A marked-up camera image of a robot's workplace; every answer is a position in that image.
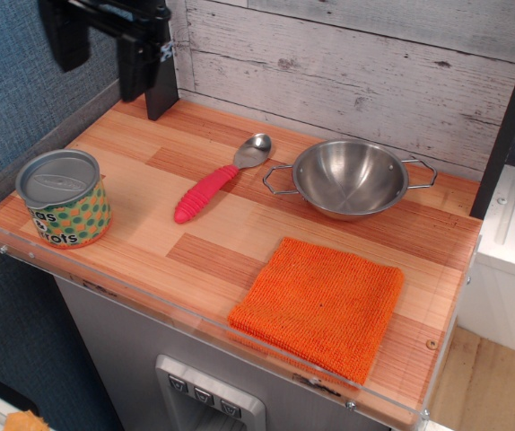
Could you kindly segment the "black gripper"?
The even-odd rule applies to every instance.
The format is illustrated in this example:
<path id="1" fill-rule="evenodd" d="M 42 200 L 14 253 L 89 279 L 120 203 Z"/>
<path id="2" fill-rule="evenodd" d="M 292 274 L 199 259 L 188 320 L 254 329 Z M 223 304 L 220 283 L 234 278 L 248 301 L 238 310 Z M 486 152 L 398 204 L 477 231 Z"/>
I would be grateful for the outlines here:
<path id="1" fill-rule="evenodd" d="M 118 38 L 122 101 L 175 84 L 171 11 L 164 1 L 39 1 L 38 6 L 52 54 L 64 72 L 90 58 L 93 28 Z"/>

